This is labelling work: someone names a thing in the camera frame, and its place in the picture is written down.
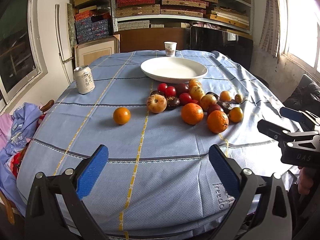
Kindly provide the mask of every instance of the white plate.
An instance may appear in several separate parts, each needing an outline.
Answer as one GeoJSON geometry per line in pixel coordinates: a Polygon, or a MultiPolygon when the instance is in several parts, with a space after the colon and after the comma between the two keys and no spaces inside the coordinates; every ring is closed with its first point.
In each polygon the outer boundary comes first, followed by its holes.
{"type": "Polygon", "coordinates": [[[179,57],[157,57],[144,61],[141,70],[148,77],[166,83],[188,83],[203,78],[208,69],[193,60],[179,57]]]}

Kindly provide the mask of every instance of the pink fabric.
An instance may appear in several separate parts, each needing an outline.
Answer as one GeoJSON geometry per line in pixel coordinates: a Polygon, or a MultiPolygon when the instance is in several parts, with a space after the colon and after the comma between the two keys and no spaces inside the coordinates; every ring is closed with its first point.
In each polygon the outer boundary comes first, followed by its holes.
{"type": "Polygon", "coordinates": [[[11,115],[0,115],[0,151],[3,149],[4,146],[7,145],[9,139],[11,138],[12,123],[13,120],[11,115]]]}

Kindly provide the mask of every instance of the striped curtain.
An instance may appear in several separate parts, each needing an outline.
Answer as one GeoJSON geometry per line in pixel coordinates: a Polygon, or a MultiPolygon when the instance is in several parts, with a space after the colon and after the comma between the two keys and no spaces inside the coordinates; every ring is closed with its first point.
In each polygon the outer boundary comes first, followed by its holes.
{"type": "Polygon", "coordinates": [[[280,40],[280,14],[278,0],[267,0],[266,14],[259,47],[277,57],[280,40]]]}

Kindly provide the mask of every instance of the window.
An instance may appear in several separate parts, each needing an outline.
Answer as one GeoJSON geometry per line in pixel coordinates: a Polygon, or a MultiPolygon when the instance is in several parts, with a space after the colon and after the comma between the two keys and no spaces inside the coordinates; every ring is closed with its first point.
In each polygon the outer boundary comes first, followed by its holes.
{"type": "Polygon", "coordinates": [[[320,77],[320,28],[316,8],[308,0],[284,1],[287,13],[284,54],[312,75],[320,77]]]}
{"type": "Polygon", "coordinates": [[[47,73],[36,7],[37,0],[11,0],[0,18],[0,111],[35,77],[47,73]]]}

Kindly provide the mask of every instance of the table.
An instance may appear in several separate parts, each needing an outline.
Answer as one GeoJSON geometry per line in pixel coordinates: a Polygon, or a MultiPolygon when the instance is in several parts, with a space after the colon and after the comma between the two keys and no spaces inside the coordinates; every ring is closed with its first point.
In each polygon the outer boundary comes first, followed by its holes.
{"type": "MultiPolygon", "coordinates": [[[[299,125],[282,118],[282,104],[259,80],[239,64],[218,52],[177,51],[177,57],[204,64],[204,91],[241,93],[241,123],[231,124],[219,135],[204,120],[191,126],[180,117],[181,108],[152,114],[145,103],[159,82],[146,77],[140,64],[164,57],[164,51],[112,54],[91,65],[95,89],[80,95],[73,82],[50,109],[24,157],[17,179],[27,199],[34,176],[61,174],[104,144],[109,160],[89,196],[83,199],[94,219],[114,238],[185,239],[218,225],[234,201],[224,190],[208,160],[208,149],[218,144],[242,168],[257,175],[283,175],[290,165],[280,162],[277,142],[260,134],[257,122],[264,118],[296,131],[299,125]],[[131,120],[114,123],[113,111],[125,106],[131,120]]],[[[66,222],[74,224],[61,199],[66,222]]]]}

